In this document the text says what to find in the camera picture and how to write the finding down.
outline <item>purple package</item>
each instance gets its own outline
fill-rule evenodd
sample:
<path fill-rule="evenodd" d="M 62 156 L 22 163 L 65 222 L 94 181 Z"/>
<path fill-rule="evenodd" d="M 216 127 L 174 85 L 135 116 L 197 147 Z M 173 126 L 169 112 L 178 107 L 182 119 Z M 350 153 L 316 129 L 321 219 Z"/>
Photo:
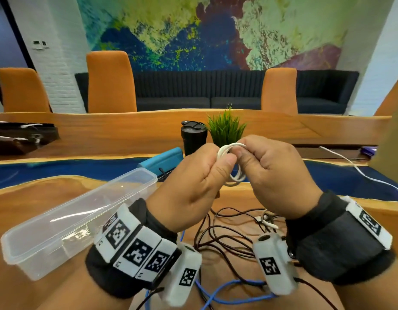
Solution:
<path fill-rule="evenodd" d="M 368 155 L 369 157 L 373 157 L 377 152 L 377 147 L 362 147 L 361 153 L 364 155 Z"/>

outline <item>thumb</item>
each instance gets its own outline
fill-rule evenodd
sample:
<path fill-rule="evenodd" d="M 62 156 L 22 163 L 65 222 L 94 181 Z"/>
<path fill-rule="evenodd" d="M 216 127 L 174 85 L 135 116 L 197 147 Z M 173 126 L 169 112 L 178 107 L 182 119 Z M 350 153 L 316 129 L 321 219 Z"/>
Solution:
<path fill-rule="evenodd" d="M 216 195 L 223 184 L 227 181 L 233 167 L 235 166 L 236 160 L 237 158 L 235 155 L 227 153 L 220 157 L 212 166 L 211 171 L 206 178 L 207 187 L 212 194 L 214 193 Z"/>
<path fill-rule="evenodd" d="M 241 169 L 245 172 L 246 176 L 249 180 L 263 169 L 260 165 L 258 159 L 250 153 L 248 150 L 242 147 L 233 147 L 231 152 L 237 156 L 238 164 L 240 165 Z"/>

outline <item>person's right hand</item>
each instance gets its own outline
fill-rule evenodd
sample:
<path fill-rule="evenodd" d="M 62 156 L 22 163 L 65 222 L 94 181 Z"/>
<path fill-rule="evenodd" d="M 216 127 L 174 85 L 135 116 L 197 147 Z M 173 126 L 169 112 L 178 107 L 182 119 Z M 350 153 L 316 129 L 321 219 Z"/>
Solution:
<path fill-rule="evenodd" d="M 231 152 L 238 157 L 255 196 L 265 208 L 296 219 L 317 205 L 322 191 L 294 146 L 256 135 L 238 142 L 246 149 L 233 147 Z"/>

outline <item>potted plant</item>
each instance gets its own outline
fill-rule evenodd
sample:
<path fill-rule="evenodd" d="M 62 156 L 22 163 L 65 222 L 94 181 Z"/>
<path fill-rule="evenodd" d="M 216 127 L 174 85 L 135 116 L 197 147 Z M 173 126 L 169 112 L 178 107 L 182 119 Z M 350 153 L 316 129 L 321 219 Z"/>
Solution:
<path fill-rule="evenodd" d="M 242 138 L 246 123 L 239 125 L 239 117 L 232 116 L 232 106 L 217 116 L 208 116 L 208 130 L 213 143 L 219 148 Z"/>

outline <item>tumbler lid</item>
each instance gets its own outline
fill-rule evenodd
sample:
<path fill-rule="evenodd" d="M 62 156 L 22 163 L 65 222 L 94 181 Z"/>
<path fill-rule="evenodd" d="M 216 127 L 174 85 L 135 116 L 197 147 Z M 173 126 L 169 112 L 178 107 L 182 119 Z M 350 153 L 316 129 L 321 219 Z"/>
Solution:
<path fill-rule="evenodd" d="M 201 133 L 207 130 L 206 125 L 201 122 L 183 121 L 181 124 L 183 125 L 181 130 L 186 133 Z"/>

